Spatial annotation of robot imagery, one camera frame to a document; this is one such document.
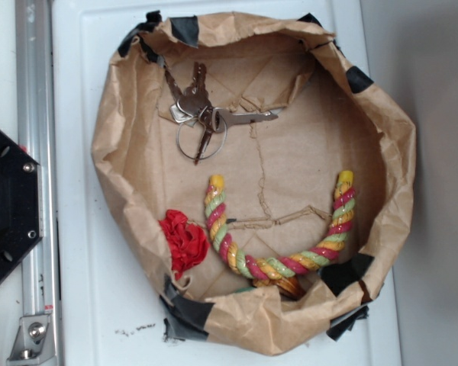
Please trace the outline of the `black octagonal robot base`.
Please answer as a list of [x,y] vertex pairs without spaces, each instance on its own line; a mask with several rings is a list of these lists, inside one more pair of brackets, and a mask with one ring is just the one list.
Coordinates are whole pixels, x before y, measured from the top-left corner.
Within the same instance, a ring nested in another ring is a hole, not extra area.
[[41,239],[38,172],[0,130],[0,284]]

